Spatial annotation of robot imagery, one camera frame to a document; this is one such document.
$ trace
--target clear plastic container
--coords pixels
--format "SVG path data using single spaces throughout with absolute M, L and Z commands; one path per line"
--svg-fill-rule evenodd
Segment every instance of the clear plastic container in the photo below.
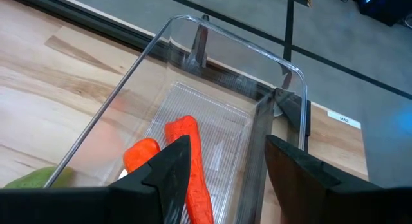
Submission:
M 265 175 L 274 89 L 301 97 L 303 148 L 306 84 L 289 62 L 203 19 L 171 18 L 138 56 L 59 164 L 75 170 L 71 186 L 104 186 L 119 178 L 122 155 L 144 137 L 166 146 L 166 122 L 192 115 L 200 128 L 203 168 L 215 223 L 247 218 Z M 183 222 L 187 213 L 183 213 Z

